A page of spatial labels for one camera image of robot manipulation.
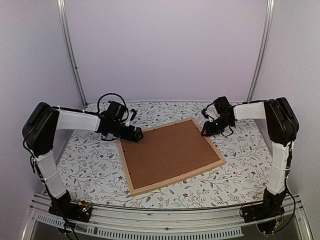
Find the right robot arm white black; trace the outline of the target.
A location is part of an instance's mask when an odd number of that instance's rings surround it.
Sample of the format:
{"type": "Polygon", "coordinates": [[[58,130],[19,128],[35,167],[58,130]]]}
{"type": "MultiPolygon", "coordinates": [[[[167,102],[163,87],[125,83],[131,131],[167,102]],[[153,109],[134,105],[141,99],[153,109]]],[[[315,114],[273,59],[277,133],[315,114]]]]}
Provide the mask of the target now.
{"type": "Polygon", "coordinates": [[[236,121],[265,120],[272,143],[271,172],[265,193],[273,197],[286,193],[299,122],[285,97],[231,105],[222,96],[203,108],[201,114],[207,119],[201,130],[203,137],[222,135],[225,128],[235,127],[236,121]]]}

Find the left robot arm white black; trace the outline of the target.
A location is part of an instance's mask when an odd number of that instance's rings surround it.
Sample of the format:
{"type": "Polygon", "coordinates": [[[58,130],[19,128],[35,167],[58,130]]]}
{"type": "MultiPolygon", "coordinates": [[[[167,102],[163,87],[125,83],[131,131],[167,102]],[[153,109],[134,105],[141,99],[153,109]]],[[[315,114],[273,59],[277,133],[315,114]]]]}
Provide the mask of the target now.
{"type": "Polygon", "coordinates": [[[94,132],[137,143],[143,139],[143,131],[129,123],[136,114],[135,110],[128,110],[124,104],[115,101],[111,101],[103,112],[51,106],[46,102],[35,107],[22,128],[22,144],[30,152],[34,170],[49,196],[57,200],[54,207],[63,217],[70,217],[75,210],[68,201],[70,194],[61,180],[54,157],[57,131],[94,132]]]}

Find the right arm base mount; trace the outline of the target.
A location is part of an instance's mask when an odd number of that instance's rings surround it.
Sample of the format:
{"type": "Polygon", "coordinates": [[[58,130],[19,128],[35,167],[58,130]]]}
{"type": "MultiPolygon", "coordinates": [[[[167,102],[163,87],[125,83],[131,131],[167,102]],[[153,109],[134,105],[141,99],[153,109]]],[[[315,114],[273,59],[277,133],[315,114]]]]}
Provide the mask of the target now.
{"type": "Polygon", "coordinates": [[[244,204],[240,207],[239,214],[245,223],[256,222],[272,218],[257,224],[258,230],[264,235],[274,234],[284,220],[283,197],[264,196],[260,204],[244,204]]]}

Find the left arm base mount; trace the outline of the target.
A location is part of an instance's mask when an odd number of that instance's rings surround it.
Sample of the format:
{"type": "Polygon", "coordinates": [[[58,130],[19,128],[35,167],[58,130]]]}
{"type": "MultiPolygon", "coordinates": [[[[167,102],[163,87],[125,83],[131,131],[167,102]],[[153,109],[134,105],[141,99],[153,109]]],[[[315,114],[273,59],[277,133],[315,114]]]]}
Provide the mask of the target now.
{"type": "Polygon", "coordinates": [[[66,191],[61,197],[55,198],[50,193],[51,205],[48,212],[68,220],[88,223],[92,215],[92,205],[84,200],[77,203],[71,201],[71,196],[66,191]]]}

